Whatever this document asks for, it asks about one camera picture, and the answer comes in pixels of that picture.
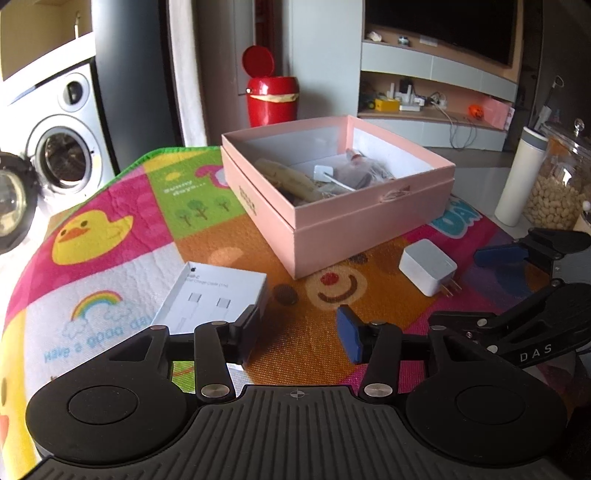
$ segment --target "washing machine door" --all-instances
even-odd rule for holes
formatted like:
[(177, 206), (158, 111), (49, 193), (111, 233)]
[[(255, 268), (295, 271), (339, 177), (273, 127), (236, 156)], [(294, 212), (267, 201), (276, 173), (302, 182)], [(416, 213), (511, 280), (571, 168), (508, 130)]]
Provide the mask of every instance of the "washing machine door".
[(103, 165), (98, 142), (74, 117), (53, 115), (41, 121), (31, 133), (26, 154), (45, 193), (88, 197), (99, 188)]
[(0, 255), (27, 236), (37, 208), (38, 186), (28, 161), (0, 152)]

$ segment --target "television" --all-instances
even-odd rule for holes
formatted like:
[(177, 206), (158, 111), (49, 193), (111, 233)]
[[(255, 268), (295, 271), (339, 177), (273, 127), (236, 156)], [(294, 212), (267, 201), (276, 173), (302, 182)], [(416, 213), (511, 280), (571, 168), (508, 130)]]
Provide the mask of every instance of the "television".
[(365, 21), (511, 65), (517, 0), (366, 0)]

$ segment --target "tree illustration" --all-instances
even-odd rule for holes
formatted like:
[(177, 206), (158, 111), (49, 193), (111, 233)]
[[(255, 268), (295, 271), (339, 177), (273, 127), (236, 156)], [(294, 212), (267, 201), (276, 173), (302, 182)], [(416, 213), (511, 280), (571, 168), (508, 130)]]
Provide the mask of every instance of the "tree illustration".
[(187, 222), (188, 226), (191, 226), (191, 222), (189, 222), (189, 219), (191, 218), (191, 214), (188, 211), (177, 210), (176, 215), (177, 215), (177, 218), (184, 220), (185, 222)]
[(188, 202), (187, 207), (196, 212), (195, 216), (207, 220), (207, 217), (205, 216), (205, 210), (207, 210), (207, 207), (201, 200), (191, 200), (190, 202)]
[(221, 196), (221, 197), (216, 198), (216, 205), (220, 208), (223, 208), (227, 212), (230, 211), (230, 209), (228, 208), (229, 204), (230, 204), (230, 201), (228, 200), (227, 197)]

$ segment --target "white thermos bottle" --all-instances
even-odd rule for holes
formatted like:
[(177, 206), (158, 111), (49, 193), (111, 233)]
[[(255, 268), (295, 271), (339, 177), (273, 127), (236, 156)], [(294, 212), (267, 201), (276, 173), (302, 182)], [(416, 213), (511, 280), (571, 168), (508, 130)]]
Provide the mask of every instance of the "white thermos bottle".
[(509, 178), (495, 210), (495, 216), (505, 225), (515, 226), (519, 222), (544, 161), (547, 144), (546, 137), (523, 128)]

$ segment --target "colorful play mat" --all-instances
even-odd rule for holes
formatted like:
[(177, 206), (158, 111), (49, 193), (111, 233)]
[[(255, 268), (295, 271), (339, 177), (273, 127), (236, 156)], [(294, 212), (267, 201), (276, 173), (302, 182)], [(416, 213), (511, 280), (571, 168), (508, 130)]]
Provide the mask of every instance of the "colorful play mat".
[[(423, 238), (458, 264), (463, 290), (454, 297), (427, 298), (399, 271), (404, 247)], [(228, 188), (217, 147), (154, 151), (72, 213), (14, 290), (0, 353), (0, 478), (20, 478), (39, 461), (25, 426), (31, 396), (145, 329), (186, 261), (268, 276), (271, 298), (262, 333), (245, 371), (233, 372), (237, 383), (355, 388), (364, 369), (349, 363), (340, 346), (339, 304), (351, 305), (367, 322), (384, 319), (422, 334), (435, 310), (500, 313), (548, 282), (525, 263), (488, 269), (473, 264), (477, 248), (510, 240), (452, 197), (444, 216), (431, 224), (294, 281)], [(586, 376), (575, 358), (532, 369), (570, 409), (586, 398)], [(403, 363), (400, 388), (409, 391), (423, 371), (418, 362)], [(173, 381), (194, 388), (192, 364), (176, 364)]]

